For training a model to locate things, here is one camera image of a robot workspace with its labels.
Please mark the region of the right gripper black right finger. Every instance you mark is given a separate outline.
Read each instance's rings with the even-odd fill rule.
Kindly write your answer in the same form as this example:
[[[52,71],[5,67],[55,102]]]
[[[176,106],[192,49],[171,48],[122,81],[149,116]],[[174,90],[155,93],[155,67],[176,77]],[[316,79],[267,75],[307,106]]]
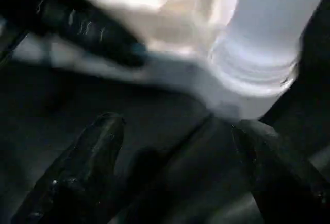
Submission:
[[[329,223],[329,181],[273,127],[242,120],[232,137],[265,223]]]

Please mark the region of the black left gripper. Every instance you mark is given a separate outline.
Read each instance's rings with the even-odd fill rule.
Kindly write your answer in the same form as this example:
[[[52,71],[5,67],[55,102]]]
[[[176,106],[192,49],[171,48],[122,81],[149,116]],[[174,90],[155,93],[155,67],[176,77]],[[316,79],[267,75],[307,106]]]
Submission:
[[[54,33],[121,66],[145,65],[146,48],[131,32],[85,0],[1,0],[3,48],[15,49],[29,32]]]

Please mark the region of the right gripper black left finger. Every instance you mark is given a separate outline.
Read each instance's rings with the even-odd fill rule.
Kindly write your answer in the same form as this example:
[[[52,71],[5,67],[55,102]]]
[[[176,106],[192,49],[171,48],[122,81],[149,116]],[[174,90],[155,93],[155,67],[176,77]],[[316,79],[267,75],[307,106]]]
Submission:
[[[114,168],[124,119],[105,113],[45,171],[11,223],[109,223],[119,211]]]

